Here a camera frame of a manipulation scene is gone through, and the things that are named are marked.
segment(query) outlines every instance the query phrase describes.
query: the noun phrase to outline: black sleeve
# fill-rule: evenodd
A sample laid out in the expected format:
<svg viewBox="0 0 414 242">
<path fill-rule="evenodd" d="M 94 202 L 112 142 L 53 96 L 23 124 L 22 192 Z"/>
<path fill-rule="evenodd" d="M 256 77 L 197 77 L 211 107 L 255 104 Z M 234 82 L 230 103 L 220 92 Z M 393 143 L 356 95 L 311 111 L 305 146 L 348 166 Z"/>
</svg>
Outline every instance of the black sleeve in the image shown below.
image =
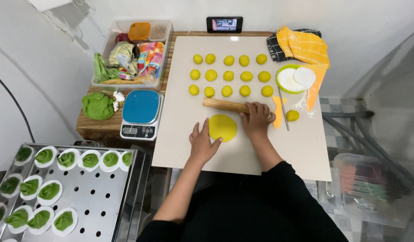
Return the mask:
<svg viewBox="0 0 414 242">
<path fill-rule="evenodd" d="M 291 223 L 312 241 L 348 241 L 337 225 L 323 210 L 295 174 L 290 164 L 283 161 L 263 172 L 263 194 L 288 217 Z"/>
<path fill-rule="evenodd" d="M 181 226 L 170 221 L 154 220 L 143 229 L 137 242 L 180 241 Z"/>
</svg>

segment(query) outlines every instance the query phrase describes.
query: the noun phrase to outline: white wall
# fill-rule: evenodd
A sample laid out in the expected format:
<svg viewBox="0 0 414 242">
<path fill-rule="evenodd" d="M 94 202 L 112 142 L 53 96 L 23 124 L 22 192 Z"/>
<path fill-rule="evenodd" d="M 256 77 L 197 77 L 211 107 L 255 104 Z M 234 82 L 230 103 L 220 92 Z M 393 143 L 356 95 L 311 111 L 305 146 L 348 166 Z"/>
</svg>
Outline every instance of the white wall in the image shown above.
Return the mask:
<svg viewBox="0 0 414 242">
<path fill-rule="evenodd" d="M 378 143 L 414 174 L 414 34 L 378 66 L 366 85 Z"/>
<path fill-rule="evenodd" d="M 208 16 L 234 15 L 244 18 L 243 31 L 275 31 L 282 25 L 291 29 L 320 30 L 328 44 L 331 61 L 320 90 L 321 96 L 356 97 L 360 89 L 352 87 L 414 32 L 414 0 L 87 2 L 89 9 L 85 8 L 84 12 L 89 13 L 93 21 L 79 20 L 77 31 L 91 49 L 101 49 L 104 39 L 96 42 L 101 39 L 98 33 L 106 35 L 111 21 L 117 18 L 170 18 L 175 31 L 195 31 L 206 30 L 205 19 Z"/>
<path fill-rule="evenodd" d="M 23 0 L 0 1 L 0 78 L 25 112 L 37 143 L 70 145 L 93 74 L 92 60 Z M 16 105 L 0 85 L 0 171 L 31 142 Z"/>
</svg>

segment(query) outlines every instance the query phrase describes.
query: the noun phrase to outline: green bowl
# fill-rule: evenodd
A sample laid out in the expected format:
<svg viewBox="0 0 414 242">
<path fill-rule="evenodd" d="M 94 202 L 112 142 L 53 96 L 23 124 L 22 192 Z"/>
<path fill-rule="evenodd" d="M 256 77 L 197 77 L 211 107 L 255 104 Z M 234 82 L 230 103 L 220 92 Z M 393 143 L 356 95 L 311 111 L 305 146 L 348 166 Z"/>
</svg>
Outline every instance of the green bowl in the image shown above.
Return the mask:
<svg viewBox="0 0 414 242">
<path fill-rule="evenodd" d="M 292 68 L 292 69 L 298 69 L 300 67 L 300 65 L 297 65 L 297 64 L 288 64 L 288 65 L 284 65 L 284 66 L 282 66 L 282 68 L 280 68 L 278 71 L 277 71 L 277 74 L 276 74 L 276 85 L 282 90 L 282 91 L 284 91 L 284 92 L 286 92 L 286 93 L 289 93 L 289 94 L 298 94 L 298 93 L 302 93 L 302 92 L 304 92 L 304 90 L 302 90 L 302 91 L 298 91 L 298 92 L 293 92 L 293 91 L 289 91 L 289 90 L 287 90 L 286 88 L 284 88 L 282 85 L 280 85 L 280 83 L 279 83 L 279 73 L 282 71 L 282 70 L 284 70 L 284 69 L 288 69 L 288 68 Z"/>
</svg>

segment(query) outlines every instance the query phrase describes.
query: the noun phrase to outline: white paper liner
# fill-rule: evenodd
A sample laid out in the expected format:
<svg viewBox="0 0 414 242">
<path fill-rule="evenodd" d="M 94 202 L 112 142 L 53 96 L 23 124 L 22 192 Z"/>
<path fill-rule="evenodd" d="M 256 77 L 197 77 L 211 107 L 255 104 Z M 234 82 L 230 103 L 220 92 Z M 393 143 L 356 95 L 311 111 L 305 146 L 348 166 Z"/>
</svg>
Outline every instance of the white paper liner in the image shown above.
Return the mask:
<svg viewBox="0 0 414 242">
<path fill-rule="evenodd" d="M 64 231 L 59 231 L 55 226 L 54 226 L 54 221 L 62 214 L 62 213 L 64 213 L 64 212 L 67 212 L 67 211 L 70 211 L 70 212 L 72 212 L 72 216 L 73 216 L 73 223 L 68 227 L 68 228 L 66 228 Z M 62 210 L 60 210 L 57 214 L 56 214 L 56 216 L 54 217 L 54 219 L 53 219 L 53 224 L 52 224 L 52 230 L 53 230 L 53 233 L 55 234 L 55 235 L 58 235 L 58 236 L 66 236 L 66 235 L 68 235 L 68 234 L 70 234 L 73 230 L 74 230 L 74 228 L 75 228 L 75 226 L 77 225 L 77 221 L 78 221 L 78 214 L 77 214 L 77 211 L 75 211 L 75 209 L 73 209 L 72 207 L 68 207 L 68 208 L 64 208 L 64 209 L 62 209 Z"/>
<path fill-rule="evenodd" d="M 42 184 L 43 184 L 43 179 L 42 179 L 42 177 L 40 177 L 40 176 L 38 176 L 38 175 L 33 175 L 33 176 L 30 176 L 30 177 L 26 178 L 26 179 L 23 181 L 23 183 L 25 183 L 25 182 L 27 182 L 27 181 L 30 181 L 30 180 L 34 180 L 34 179 L 38 179 L 38 189 L 37 189 L 37 191 L 36 191 L 34 194 L 29 195 L 29 196 L 25 196 L 25 195 L 23 195 L 22 193 L 20 193 L 20 197 L 21 197 L 23 200 L 29 201 L 29 200 L 34 199 L 34 198 L 38 195 L 39 190 L 41 189 L 41 186 L 42 186 Z"/>
<path fill-rule="evenodd" d="M 132 151 L 125 151 L 125 152 L 123 152 L 121 155 L 120 155 L 120 157 L 119 157 L 119 167 L 123 170 L 123 171 L 129 171 L 129 166 L 126 166 L 125 165 L 125 163 L 124 163 L 124 155 L 126 154 L 126 153 L 133 153 Z"/>
<path fill-rule="evenodd" d="M 1 195 L 6 199 L 12 198 L 20 192 L 20 183 L 22 183 L 22 181 L 23 181 L 23 177 L 21 176 L 21 174 L 18 174 L 18 173 L 14 173 L 14 174 L 9 175 L 7 180 L 10 177 L 15 177 L 15 178 L 19 179 L 19 183 L 17 184 L 16 190 L 14 190 L 13 193 L 11 193 L 11 194 L 1 193 Z"/>
<path fill-rule="evenodd" d="M 112 172 L 112 171 L 115 171 L 115 170 L 119 167 L 119 161 L 117 161 L 117 163 L 116 163 L 114 166 L 107 167 L 107 166 L 104 164 L 104 157 L 105 157 L 105 155 L 106 155 L 106 154 L 108 154 L 108 153 L 114 153 L 114 154 L 116 154 L 116 155 L 117 155 L 117 157 L 120 159 L 120 152 L 118 152 L 118 151 L 116 151 L 116 150 L 109 150 L 109 151 L 105 152 L 104 154 L 102 154 L 101 159 L 99 160 L 99 167 L 101 168 L 101 170 L 102 170 L 102 171 L 105 171 L 105 172 Z"/>
<path fill-rule="evenodd" d="M 23 206 L 19 206 L 18 208 L 16 208 L 13 212 L 16 212 L 17 210 L 20 209 L 24 209 L 27 212 L 27 220 L 30 220 L 30 217 L 32 216 L 32 208 L 28 205 L 23 205 Z M 22 233 L 23 231 L 25 231 L 25 229 L 27 229 L 27 224 L 20 226 L 19 228 L 14 228 L 12 225 L 8 225 L 8 229 L 10 230 L 11 233 Z"/>
<path fill-rule="evenodd" d="M 65 154 L 65 153 L 68 153 L 68 152 L 74 152 L 74 154 L 75 154 L 74 163 L 72 165 L 68 166 L 68 167 L 64 167 L 63 165 L 59 164 L 59 162 L 58 162 L 58 167 L 62 171 L 71 170 L 72 168 L 74 168 L 78 164 L 78 162 L 80 160 L 80 151 L 78 151 L 77 149 L 74 149 L 74 148 L 69 148 L 69 149 L 64 150 L 59 156 Z"/>
<path fill-rule="evenodd" d="M 31 228 L 31 227 L 28 226 L 28 230 L 29 230 L 29 232 L 31 234 L 35 234 L 35 235 L 42 234 L 45 231 L 47 231 L 47 229 L 52 225 L 53 219 L 54 219 L 54 211 L 53 211 L 53 208 L 48 207 L 48 206 L 39 207 L 37 210 L 35 210 L 32 213 L 32 216 L 29 217 L 29 220 L 31 220 L 33 217 L 35 217 L 35 215 L 37 213 L 39 213 L 39 212 L 41 212 L 43 210 L 46 210 L 46 211 L 49 211 L 50 212 L 50 218 L 48 219 L 47 223 L 43 227 L 41 227 L 39 229 L 34 229 L 34 228 Z"/>
<path fill-rule="evenodd" d="M 3 223 L 5 218 L 8 216 L 7 215 L 8 210 L 7 210 L 7 206 L 5 206 L 5 203 L 3 203 L 3 202 L 0 202 L 0 207 L 4 207 L 4 209 L 5 209 L 4 216 L 2 217 L 2 219 L 0 221 L 0 226 L 1 226 L 1 224 Z"/>
<path fill-rule="evenodd" d="M 30 162 L 30 160 L 32 159 L 32 156 L 33 156 L 33 154 L 34 154 L 34 149 L 33 149 L 32 147 L 27 146 L 27 145 L 23 145 L 22 147 L 27 147 L 27 148 L 30 148 L 30 150 L 31 150 L 32 152 L 30 153 L 29 157 L 28 157 L 28 158 L 27 158 L 24 162 L 20 162 L 20 161 L 18 161 L 18 160 L 15 160 L 15 161 L 14 161 L 14 165 L 16 165 L 16 166 L 22 166 L 22 165 L 26 164 L 27 162 Z"/>
<path fill-rule="evenodd" d="M 97 157 L 98 157 L 98 163 L 97 163 L 94 167 L 85 167 L 85 166 L 83 165 L 83 158 L 84 158 L 86 155 L 88 155 L 88 154 L 92 154 L 92 153 L 97 155 Z M 81 155 L 80 160 L 78 161 L 78 167 L 80 167 L 80 168 L 82 168 L 82 169 L 84 169 L 84 170 L 86 170 L 86 171 L 88 171 L 88 172 L 91 172 L 91 171 L 93 171 L 94 169 L 96 169 L 96 168 L 99 166 L 100 160 L 101 160 L 101 154 L 100 154 L 97 150 L 93 150 L 93 149 L 91 149 L 91 150 L 88 150 L 88 151 L 84 152 L 84 153 Z"/>
<path fill-rule="evenodd" d="M 44 147 L 44 148 L 40 149 L 40 150 L 39 150 L 39 151 L 35 154 L 35 156 L 37 156 L 37 154 L 38 154 L 38 153 L 40 153 L 41 151 L 43 151 L 43 150 L 45 150 L 45 149 L 51 149 L 51 150 L 52 150 L 52 152 L 53 152 L 52 159 L 51 159 L 49 162 L 44 163 L 44 164 L 41 164 L 40 162 L 38 162 L 38 161 L 37 161 L 37 159 L 35 159 L 35 165 L 36 165 L 38 168 L 48 167 L 49 165 L 53 164 L 53 162 L 56 160 L 56 155 L 58 154 L 58 150 L 57 150 L 54 146 L 46 146 L 46 147 Z"/>
<path fill-rule="evenodd" d="M 41 186 L 40 191 L 41 191 L 41 189 L 43 189 L 43 187 L 45 187 L 48 184 L 52 184 L 52 183 L 59 184 L 59 192 L 58 192 L 58 194 L 56 194 L 51 200 L 45 200 L 45 199 L 42 199 L 41 197 L 38 196 L 39 195 L 39 192 L 38 192 L 37 199 L 38 199 L 38 203 L 39 204 L 41 204 L 43 206 L 50 206 L 53 203 L 55 203 L 56 201 L 58 201 L 59 198 L 61 197 L 62 191 L 63 191 L 63 187 L 62 187 L 62 183 L 60 181 L 58 181 L 58 180 L 51 180 L 51 181 L 48 181 L 48 182 L 44 183 Z"/>
</svg>

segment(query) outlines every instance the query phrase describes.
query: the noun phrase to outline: green dumpling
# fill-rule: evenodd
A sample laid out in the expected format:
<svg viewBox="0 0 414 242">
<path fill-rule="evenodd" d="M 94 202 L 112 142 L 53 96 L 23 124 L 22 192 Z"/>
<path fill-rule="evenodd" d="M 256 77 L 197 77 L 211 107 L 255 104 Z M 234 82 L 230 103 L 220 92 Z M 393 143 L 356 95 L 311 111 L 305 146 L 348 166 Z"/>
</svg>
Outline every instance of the green dumpling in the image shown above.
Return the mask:
<svg viewBox="0 0 414 242">
<path fill-rule="evenodd" d="M 131 162 L 132 152 L 124 154 L 122 157 L 122 161 L 124 162 L 125 166 L 129 166 L 129 163 Z"/>
<path fill-rule="evenodd" d="M 66 212 L 62 213 L 54 221 L 54 226 L 57 228 L 57 230 L 64 231 L 66 228 L 70 227 L 72 223 L 73 223 L 72 212 L 71 211 L 66 211 Z"/>
<path fill-rule="evenodd" d="M 57 183 L 50 183 L 44 186 L 38 193 L 38 197 L 44 200 L 52 200 L 59 193 L 60 185 Z"/>
<path fill-rule="evenodd" d="M 83 157 L 83 166 L 92 168 L 98 164 L 99 158 L 95 153 L 87 154 Z"/>
<path fill-rule="evenodd" d="M 26 225 L 27 217 L 27 211 L 25 209 L 19 209 L 11 213 L 11 215 L 5 219 L 5 223 L 10 224 L 16 229 L 22 227 L 23 225 Z"/>
<path fill-rule="evenodd" d="M 51 161 L 53 158 L 53 151 L 51 149 L 45 149 L 41 152 L 39 152 L 36 156 L 35 159 L 38 161 L 38 163 L 40 164 L 45 164 L 49 161 Z"/>
<path fill-rule="evenodd" d="M 50 212 L 47 210 L 39 211 L 31 220 L 27 222 L 27 225 L 33 229 L 42 228 L 50 219 Z"/>
<path fill-rule="evenodd" d="M 38 179 L 32 179 L 20 184 L 20 192 L 23 196 L 29 196 L 35 194 L 38 190 Z"/>
<path fill-rule="evenodd" d="M 12 194 L 19 184 L 20 180 L 17 177 L 10 177 L 2 183 L 0 191 L 5 194 Z"/>
<path fill-rule="evenodd" d="M 64 167 L 70 167 L 74 164 L 75 154 L 74 152 L 68 152 L 65 154 L 61 154 L 58 158 L 58 163 Z"/>
<path fill-rule="evenodd" d="M 104 165 L 106 167 L 112 167 L 115 164 L 117 164 L 118 161 L 119 161 L 119 157 L 113 152 L 108 153 L 104 156 Z"/>
<path fill-rule="evenodd" d="M 27 147 L 21 147 L 16 154 L 16 161 L 24 162 L 32 154 L 32 150 Z"/>
</svg>

